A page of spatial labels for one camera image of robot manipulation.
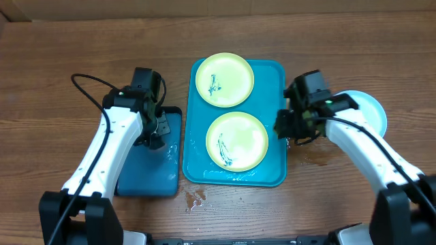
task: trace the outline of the plate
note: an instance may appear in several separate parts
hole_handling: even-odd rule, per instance
[[[228,108],[248,98],[254,87],[254,73],[248,62],[236,54],[214,54],[198,68],[196,87],[207,103]]]
[[[254,168],[268,150],[264,125],[244,112],[229,112],[215,119],[206,134],[206,149],[220,167],[233,172]]]
[[[362,111],[363,116],[368,120],[368,123],[374,128],[374,131],[384,136],[388,129],[388,118],[383,106],[378,100],[362,91],[342,91],[337,93],[347,93],[357,104]]]

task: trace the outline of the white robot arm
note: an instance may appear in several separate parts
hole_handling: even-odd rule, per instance
[[[346,109],[336,112],[334,117],[342,118],[364,127],[377,138],[413,181],[419,180],[418,175],[423,174],[422,171],[408,163],[382,137],[374,132],[374,129],[364,118],[362,111]],[[331,142],[347,153],[354,165],[369,181],[376,195],[379,191],[386,189],[387,185],[392,182],[399,186],[407,184],[406,179],[392,166],[384,153],[374,144],[373,140],[358,129],[341,122],[328,120],[326,122],[326,136]]]
[[[116,181],[121,173],[127,154],[134,142],[140,137],[143,129],[139,112],[131,112],[129,108],[111,107],[105,109],[111,126],[108,143],[95,165],[87,184],[80,192],[82,197],[90,197],[94,192],[102,194],[103,198],[112,201]],[[73,176],[63,185],[68,194],[73,195],[83,176],[91,166],[106,132],[106,121],[102,115],[100,124],[91,145]]]
[[[374,132],[349,95],[332,96],[318,70],[295,78],[283,96],[290,99],[290,109],[277,114],[274,130],[279,138],[288,137],[301,145],[320,135],[327,137],[350,157],[377,195],[371,224],[344,228],[335,233],[334,242],[434,244],[434,176],[425,176],[396,153]],[[411,201],[418,204],[417,210],[411,210]]]

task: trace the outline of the plate with blue design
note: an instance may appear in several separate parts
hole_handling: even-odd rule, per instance
[[[215,119],[206,134],[206,149],[220,167],[247,171],[257,166],[268,150],[264,125],[244,112],[229,112]]]
[[[214,54],[198,68],[196,87],[207,103],[229,108],[250,96],[254,87],[254,73],[250,64],[236,54]]]

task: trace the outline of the wood grain surface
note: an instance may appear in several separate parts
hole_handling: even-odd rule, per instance
[[[0,37],[3,32],[3,27],[7,22],[6,17],[0,12]]]
[[[436,174],[435,12],[7,23],[0,244],[42,244],[40,197],[62,187],[93,138],[99,112],[73,87],[72,73],[123,86],[135,67],[152,67],[168,83],[165,105],[186,114],[191,66],[217,52],[276,60],[287,83],[321,69],[333,92],[372,94],[388,114],[387,142]],[[95,98],[108,92],[80,83]],[[193,207],[195,200],[203,206]],[[277,188],[193,184],[180,172],[176,197],[116,197],[114,207],[125,229],[155,238],[289,238],[367,223],[374,201],[348,157],[320,139],[288,152],[287,178]]]

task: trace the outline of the blue plastic board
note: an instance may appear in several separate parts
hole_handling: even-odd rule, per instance
[[[189,97],[183,147],[183,173],[196,183],[234,184],[273,187],[286,178],[286,140],[278,140],[273,131],[277,111],[286,107],[283,98],[285,71],[276,61],[247,60],[254,72],[254,88],[250,96],[232,108],[218,108],[203,100],[196,88],[196,73],[201,59],[194,63],[189,83]],[[244,172],[220,168],[206,151],[206,133],[211,123],[228,112],[246,112],[265,126],[268,152],[262,162]]]
[[[117,195],[168,197],[177,193],[182,116],[167,113],[171,133],[158,150],[140,145],[129,151],[118,178]]]

